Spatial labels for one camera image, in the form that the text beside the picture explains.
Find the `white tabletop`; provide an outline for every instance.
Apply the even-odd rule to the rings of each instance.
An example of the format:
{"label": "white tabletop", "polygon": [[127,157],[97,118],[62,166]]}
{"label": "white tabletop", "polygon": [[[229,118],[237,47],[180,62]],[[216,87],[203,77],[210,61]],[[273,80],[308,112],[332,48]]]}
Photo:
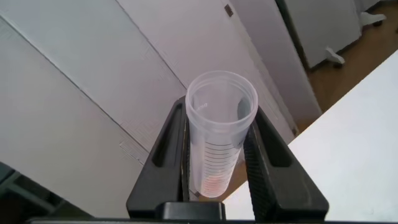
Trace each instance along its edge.
{"label": "white tabletop", "polygon": [[[327,220],[398,221],[398,52],[289,144],[330,208]],[[254,219],[248,183],[225,201]]]}

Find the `white cabinet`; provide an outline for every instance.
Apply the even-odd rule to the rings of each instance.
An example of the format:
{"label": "white cabinet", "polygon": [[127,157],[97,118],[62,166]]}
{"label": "white cabinet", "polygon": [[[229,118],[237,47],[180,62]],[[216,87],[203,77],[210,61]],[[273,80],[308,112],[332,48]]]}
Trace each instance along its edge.
{"label": "white cabinet", "polygon": [[326,59],[326,47],[336,52],[361,36],[353,0],[285,2],[310,67]]}

